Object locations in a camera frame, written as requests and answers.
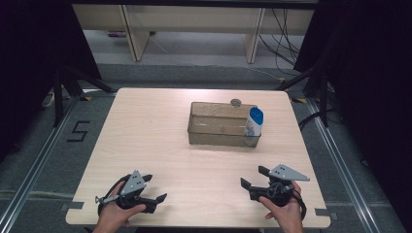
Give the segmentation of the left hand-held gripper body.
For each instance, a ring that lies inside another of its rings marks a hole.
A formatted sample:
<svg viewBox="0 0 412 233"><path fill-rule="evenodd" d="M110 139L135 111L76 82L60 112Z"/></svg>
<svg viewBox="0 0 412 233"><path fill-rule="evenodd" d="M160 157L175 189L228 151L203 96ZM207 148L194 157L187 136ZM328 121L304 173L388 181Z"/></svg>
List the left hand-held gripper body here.
<svg viewBox="0 0 412 233"><path fill-rule="evenodd" d="M95 197L95 203L98 205L97 213L100 214L105 205L116 202L124 210L144 204L146 206L144 213L153 214L156 206L149 205L147 203L149 199L141 196L147 186L142 177L138 170L134 170L132 174L128 174L115 182L105 196Z"/></svg>

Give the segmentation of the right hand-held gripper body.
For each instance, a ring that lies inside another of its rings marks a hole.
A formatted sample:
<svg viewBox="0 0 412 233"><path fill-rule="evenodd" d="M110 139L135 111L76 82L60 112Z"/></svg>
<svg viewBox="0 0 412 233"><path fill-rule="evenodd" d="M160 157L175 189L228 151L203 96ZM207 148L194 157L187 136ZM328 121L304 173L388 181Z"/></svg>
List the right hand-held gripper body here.
<svg viewBox="0 0 412 233"><path fill-rule="evenodd" d="M249 192L250 199L257 201L260 196L269 199L278 207L286 206L293 198L298 201L301 207L304 207L304 202L297 190L293 187L292 181L309 182L310 179L288 167L285 164L279 164L273 169L269 169L268 187L255 186L255 190Z"/></svg>

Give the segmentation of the white bottle with blue cap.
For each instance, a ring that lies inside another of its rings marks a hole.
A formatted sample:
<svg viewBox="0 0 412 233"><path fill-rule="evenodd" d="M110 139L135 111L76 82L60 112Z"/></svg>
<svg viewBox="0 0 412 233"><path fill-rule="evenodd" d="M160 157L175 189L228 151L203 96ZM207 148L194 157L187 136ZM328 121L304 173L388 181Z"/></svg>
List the white bottle with blue cap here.
<svg viewBox="0 0 412 233"><path fill-rule="evenodd" d="M244 135L259 137L261 135L263 124L263 111L258 107L252 107L246 121Z"/></svg>

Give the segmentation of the clear plastic storage box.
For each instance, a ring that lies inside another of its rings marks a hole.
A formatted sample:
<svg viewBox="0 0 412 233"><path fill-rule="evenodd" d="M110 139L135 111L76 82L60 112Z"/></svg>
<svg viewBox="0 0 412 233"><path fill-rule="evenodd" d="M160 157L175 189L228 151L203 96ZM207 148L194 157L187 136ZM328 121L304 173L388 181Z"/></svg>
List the clear plastic storage box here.
<svg viewBox="0 0 412 233"><path fill-rule="evenodd" d="M242 104L234 108L230 103L192 102L188 134L192 145L212 145L255 148L259 137L245 136L249 110L255 105Z"/></svg>

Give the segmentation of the person's left hand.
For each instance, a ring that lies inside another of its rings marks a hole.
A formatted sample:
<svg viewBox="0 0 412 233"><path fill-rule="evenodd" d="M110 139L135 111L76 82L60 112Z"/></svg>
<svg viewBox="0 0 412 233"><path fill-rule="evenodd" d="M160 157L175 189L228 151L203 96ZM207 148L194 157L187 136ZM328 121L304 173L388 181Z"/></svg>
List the person's left hand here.
<svg viewBox="0 0 412 233"><path fill-rule="evenodd" d="M92 233L117 233L122 227L129 227L129 219L146 209L144 204L124 210L116 202L105 205Z"/></svg>

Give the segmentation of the person's right hand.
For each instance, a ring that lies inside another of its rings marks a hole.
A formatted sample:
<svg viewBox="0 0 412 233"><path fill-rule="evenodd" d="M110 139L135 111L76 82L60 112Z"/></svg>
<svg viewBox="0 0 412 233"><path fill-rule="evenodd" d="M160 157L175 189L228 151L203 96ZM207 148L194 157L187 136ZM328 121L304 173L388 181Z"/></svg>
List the person's right hand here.
<svg viewBox="0 0 412 233"><path fill-rule="evenodd" d="M304 233L301 207L297 200L292 198L284 207L276 206L263 196L260 196L258 201L269 211L265 218L275 219L284 233Z"/></svg>

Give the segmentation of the grey tape piece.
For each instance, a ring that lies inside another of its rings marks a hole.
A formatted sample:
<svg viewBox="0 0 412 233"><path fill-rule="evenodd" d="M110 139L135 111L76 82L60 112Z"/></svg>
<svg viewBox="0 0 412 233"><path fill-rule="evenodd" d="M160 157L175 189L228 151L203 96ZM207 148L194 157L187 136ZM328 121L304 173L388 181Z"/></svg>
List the grey tape piece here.
<svg viewBox="0 0 412 233"><path fill-rule="evenodd" d="M74 209L74 210L81 210L83 208L84 203L83 202L70 202L70 203L63 203L60 206L60 211L61 212L67 212L68 210Z"/></svg>
<svg viewBox="0 0 412 233"><path fill-rule="evenodd" d="M328 209L315 209L316 216L329 216L331 220L338 220L338 214L333 213Z"/></svg>

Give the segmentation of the black metal stand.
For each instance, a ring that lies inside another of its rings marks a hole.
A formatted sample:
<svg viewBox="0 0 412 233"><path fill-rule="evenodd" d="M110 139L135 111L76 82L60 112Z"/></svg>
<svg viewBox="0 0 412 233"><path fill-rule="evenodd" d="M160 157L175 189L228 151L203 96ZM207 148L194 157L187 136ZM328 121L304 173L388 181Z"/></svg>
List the black metal stand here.
<svg viewBox="0 0 412 233"><path fill-rule="evenodd" d="M70 96L84 97L84 91L78 83L78 80L86 81L100 90L107 93L115 93L116 90L102 83L100 80L87 75L86 73L66 66L60 65L53 74L53 91L54 91L54 125L57 126L64 117L63 95L62 90L66 89Z"/></svg>
<svg viewBox="0 0 412 233"><path fill-rule="evenodd" d="M318 68L314 66L309 68L305 72L297 75L293 79L288 82L282 83L280 86L276 87L276 90L285 91L286 89L290 88L291 86L300 83L304 80L307 80L305 87L303 88L303 94L305 97L316 97L320 98L320 109L310 115L310 118L319 117L321 122L324 124L324 127L328 127L327 123L327 79L326 73L323 68Z"/></svg>

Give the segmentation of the black curtain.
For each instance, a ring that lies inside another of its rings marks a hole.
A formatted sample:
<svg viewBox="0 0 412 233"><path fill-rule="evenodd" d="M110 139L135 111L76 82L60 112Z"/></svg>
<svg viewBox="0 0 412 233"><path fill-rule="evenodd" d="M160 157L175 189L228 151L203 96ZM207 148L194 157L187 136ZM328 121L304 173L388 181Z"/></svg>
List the black curtain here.
<svg viewBox="0 0 412 233"><path fill-rule="evenodd" d="M67 0L0 0L0 162L22 137L56 74L101 78Z"/></svg>
<svg viewBox="0 0 412 233"><path fill-rule="evenodd" d="M412 0L318 0L297 71L312 67L343 19L328 80L340 113L408 233L412 233Z"/></svg>

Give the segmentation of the light wooden desk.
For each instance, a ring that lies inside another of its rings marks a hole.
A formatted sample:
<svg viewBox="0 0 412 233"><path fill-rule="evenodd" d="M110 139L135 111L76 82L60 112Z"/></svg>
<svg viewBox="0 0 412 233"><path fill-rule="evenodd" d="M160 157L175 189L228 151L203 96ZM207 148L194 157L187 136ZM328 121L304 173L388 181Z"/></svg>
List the light wooden desk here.
<svg viewBox="0 0 412 233"><path fill-rule="evenodd" d="M306 34L312 10L75 4L84 30L123 31L132 59L142 59L151 32L229 33L243 36L246 60L255 62L262 34Z"/></svg>

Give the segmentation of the metal floor rail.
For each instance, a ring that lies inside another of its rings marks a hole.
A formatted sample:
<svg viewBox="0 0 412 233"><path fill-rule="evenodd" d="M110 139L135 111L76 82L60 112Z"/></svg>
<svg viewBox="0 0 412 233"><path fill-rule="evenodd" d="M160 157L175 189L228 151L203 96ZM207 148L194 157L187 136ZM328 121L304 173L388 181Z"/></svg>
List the metal floor rail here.
<svg viewBox="0 0 412 233"><path fill-rule="evenodd" d="M52 128L52 131L38 153L36 159L28 170L24 180L21 185L13 195L9 205L7 206L5 212L0 217L0 233L9 233L12 229L14 223L17 220L19 213L21 212L25 201L27 200L30 191L32 190L34 184L40 177L45 165L47 164L49 157L52 154L52 150L55 147L69 116L71 115L73 109L80 101L79 97L71 97L67 106L63 111L63 117L60 122Z"/></svg>
<svg viewBox="0 0 412 233"><path fill-rule="evenodd" d="M381 233L377 222L367 206L365 198L361 194L359 187L357 186L354 177L350 173L350 170L342 157L342 154L336 145L329 129L324 125L324 122L318 117L315 117L315 122L318 131L323 138L328 153L333 161L333 164L338 172L338 175L343 182L343 185L348 193L348 196L355 208L355 211L360 219L360 222L366 233Z"/></svg>

